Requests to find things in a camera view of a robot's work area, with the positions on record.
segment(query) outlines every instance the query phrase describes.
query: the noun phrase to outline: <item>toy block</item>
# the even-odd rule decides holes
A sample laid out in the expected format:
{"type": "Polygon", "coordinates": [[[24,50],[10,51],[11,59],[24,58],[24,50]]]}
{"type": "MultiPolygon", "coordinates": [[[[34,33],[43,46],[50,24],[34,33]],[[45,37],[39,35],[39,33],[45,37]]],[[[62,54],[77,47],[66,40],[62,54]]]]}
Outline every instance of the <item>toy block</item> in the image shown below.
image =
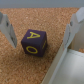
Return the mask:
{"type": "Polygon", "coordinates": [[[25,54],[43,57],[47,47],[47,35],[45,31],[29,29],[21,41],[25,54]]]}

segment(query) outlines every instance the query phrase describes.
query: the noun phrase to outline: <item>dark purple cube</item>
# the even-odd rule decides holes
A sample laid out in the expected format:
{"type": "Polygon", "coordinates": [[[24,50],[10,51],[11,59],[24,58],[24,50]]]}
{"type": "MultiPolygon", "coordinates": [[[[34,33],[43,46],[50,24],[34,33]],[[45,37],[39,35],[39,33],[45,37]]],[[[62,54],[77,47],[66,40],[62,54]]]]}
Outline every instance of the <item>dark purple cube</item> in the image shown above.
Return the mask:
{"type": "Polygon", "coordinates": [[[45,31],[29,29],[21,41],[25,54],[42,57],[47,47],[45,31]]]}

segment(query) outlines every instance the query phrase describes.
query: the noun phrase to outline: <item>cork surface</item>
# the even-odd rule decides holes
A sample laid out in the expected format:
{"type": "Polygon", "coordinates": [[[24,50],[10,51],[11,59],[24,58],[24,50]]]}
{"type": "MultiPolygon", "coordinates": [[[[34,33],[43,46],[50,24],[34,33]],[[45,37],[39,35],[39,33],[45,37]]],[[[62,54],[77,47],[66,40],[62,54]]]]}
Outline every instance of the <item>cork surface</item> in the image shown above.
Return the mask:
{"type": "Polygon", "coordinates": [[[0,84],[40,84],[62,43],[66,24],[78,8],[0,9],[7,14],[16,36],[14,49],[0,31],[0,84]],[[21,40],[28,29],[47,33],[48,47],[43,57],[26,55],[21,40]]]}

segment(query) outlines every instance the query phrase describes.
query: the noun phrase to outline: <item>letter block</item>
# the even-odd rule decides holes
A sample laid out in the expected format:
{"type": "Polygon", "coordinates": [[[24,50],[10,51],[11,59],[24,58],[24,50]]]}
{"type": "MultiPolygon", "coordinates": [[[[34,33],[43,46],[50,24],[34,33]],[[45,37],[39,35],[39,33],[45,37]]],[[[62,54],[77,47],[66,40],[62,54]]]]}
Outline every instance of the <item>letter block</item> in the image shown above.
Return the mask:
{"type": "Polygon", "coordinates": [[[21,41],[25,54],[42,57],[47,47],[45,31],[29,29],[21,41]]]}

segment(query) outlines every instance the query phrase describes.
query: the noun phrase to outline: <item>yellow letter a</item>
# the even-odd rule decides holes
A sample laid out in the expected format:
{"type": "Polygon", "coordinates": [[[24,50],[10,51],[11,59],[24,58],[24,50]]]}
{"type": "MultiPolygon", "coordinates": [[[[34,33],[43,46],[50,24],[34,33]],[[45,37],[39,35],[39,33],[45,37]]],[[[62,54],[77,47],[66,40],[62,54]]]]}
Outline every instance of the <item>yellow letter a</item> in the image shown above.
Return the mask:
{"type": "Polygon", "coordinates": [[[33,32],[30,32],[30,33],[31,33],[31,36],[30,37],[27,37],[27,39],[30,39],[30,38],[39,38],[40,37],[39,34],[36,34],[36,33],[33,33],[33,32]]]}

